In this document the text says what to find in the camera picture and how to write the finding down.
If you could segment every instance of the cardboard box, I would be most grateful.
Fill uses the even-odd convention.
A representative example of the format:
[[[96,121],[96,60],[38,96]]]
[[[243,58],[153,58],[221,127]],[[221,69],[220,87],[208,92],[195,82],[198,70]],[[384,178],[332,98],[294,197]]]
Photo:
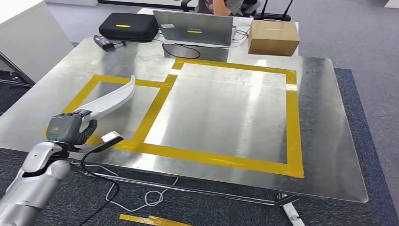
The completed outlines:
[[[294,22],[253,20],[249,31],[249,54],[292,56],[299,44]]]

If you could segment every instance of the yellow label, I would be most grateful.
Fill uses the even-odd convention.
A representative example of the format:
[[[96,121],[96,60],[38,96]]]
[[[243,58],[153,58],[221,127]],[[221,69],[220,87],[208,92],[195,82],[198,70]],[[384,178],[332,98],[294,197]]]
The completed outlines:
[[[141,217],[126,215],[126,214],[120,214],[119,219],[138,222],[138,223],[142,223],[142,224],[155,225],[155,226],[191,226],[191,225],[180,223],[177,221],[172,221],[172,220],[154,217],[154,216],[148,216],[148,218],[141,218]]]
[[[116,24],[115,27],[131,27],[130,25],[120,25],[120,24]]]
[[[188,30],[187,32],[188,32],[188,33],[202,34],[202,31],[190,31],[190,30]]]

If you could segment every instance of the person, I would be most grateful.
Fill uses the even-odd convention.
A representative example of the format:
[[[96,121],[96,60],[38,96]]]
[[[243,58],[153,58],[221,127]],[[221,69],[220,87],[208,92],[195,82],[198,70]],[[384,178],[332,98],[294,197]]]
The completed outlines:
[[[197,13],[216,16],[242,16],[241,6],[244,0],[198,0]]]

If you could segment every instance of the white curved object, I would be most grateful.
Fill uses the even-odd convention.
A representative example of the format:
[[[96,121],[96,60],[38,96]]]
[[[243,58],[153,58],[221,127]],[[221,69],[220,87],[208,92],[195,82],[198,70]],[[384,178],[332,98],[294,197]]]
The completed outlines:
[[[115,111],[118,107],[126,103],[130,98],[132,98],[135,92],[135,76],[132,75],[129,83],[120,87],[117,90],[112,91],[92,102],[78,107],[76,110],[84,109],[92,111],[91,114],[83,117],[83,121],[90,121],[92,119],[99,119],[107,114]]]

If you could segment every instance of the yellow tape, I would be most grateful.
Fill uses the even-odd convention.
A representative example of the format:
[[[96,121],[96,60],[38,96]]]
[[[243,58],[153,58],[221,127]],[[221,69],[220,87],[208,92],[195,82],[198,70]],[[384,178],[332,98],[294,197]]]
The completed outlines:
[[[187,32],[188,32],[188,33],[202,34],[202,32],[201,32],[201,31],[190,31],[190,30],[187,30]]]
[[[301,150],[301,129],[299,126],[298,93],[286,91],[286,133],[287,133],[287,164],[293,166],[303,175],[302,150]]]
[[[69,113],[76,110],[88,94],[96,87],[98,80],[94,75],[82,88],[82,90],[75,96],[75,98],[69,102],[69,104],[63,109],[62,113]]]
[[[126,215],[126,214],[120,214],[119,219],[133,221],[133,222],[142,223],[142,224],[155,225],[155,226],[191,226],[191,225],[180,223],[177,221],[172,221],[172,220],[154,217],[154,216],[148,216],[148,218],[141,218],[141,217]]]
[[[289,73],[291,76],[296,75],[295,71],[282,69],[282,68],[274,68],[274,67],[261,67],[261,66],[255,66],[255,65],[241,65],[241,64],[226,63],[226,62],[198,60],[198,59],[184,59],[184,58],[177,58],[176,61],[179,63],[187,63],[187,64],[195,64],[195,65],[208,65],[208,66],[214,66],[214,67],[224,67],[224,68],[233,68],[233,69],[259,71],[259,72],[279,73],[279,74],[285,74],[285,75],[287,75]]]
[[[131,27],[130,25],[121,25],[121,24],[116,24],[115,27]]]
[[[172,74],[166,77],[164,83],[167,84],[168,87],[165,89],[160,89],[158,94],[155,96],[150,108],[147,110],[147,113],[137,128],[136,134],[133,136],[131,143],[132,150],[136,150],[136,148],[144,142],[148,132],[152,127],[152,124],[158,116],[158,113],[161,111],[161,108],[168,97],[176,78],[177,76]]]
[[[197,65],[209,65],[225,68],[234,68],[251,71],[261,71],[269,73],[281,73],[286,75],[286,84],[296,85],[296,72],[272,67],[261,67],[253,65],[240,65],[226,62],[215,62],[197,59],[176,58],[172,69],[181,70],[185,63]],[[196,161],[207,164],[214,164],[226,167],[242,168],[247,170],[255,170],[274,174],[287,175],[297,178],[303,178],[301,136],[299,127],[299,111],[298,111],[298,94],[296,90],[286,91],[286,112],[287,112],[287,163],[262,161],[255,159],[247,159],[236,156],[228,156],[222,154],[208,153],[197,150],[181,149],[175,147],[167,147],[161,145],[144,144],[155,119],[157,118],[169,92],[171,91],[177,75],[169,74],[165,81],[147,81],[136,80],[136,85],[156,87],[160,90],[153,100],[153,103],[147,110],[142,122],[136,130],[131,140],[124,140],[114,146],[116,149],[135,151],[140,153],[155,154],[170,158],[177,158],[187,161]],[[64,109],[66,112],[73,111],[86,98],[90,91],[99,81],[125,84],[128,78],[94,75],[93,78],[84,86],[81,92],[70,102]],[[98,144],[101,142],[99,136],[92,136],[86,144]]]
[[[140,149],[137,151],[140,153],[155,154],[169,158],[242,168],[246,170],[255,170],[260,172],[283,174],[293,177],[301,177],[301,174],[295,172],[291,166],[279,162],[247,159],[224,154],[215,154],[190,149],[181,149],[176,147],[167,147],[151,144],[142,144],[140,146]]]

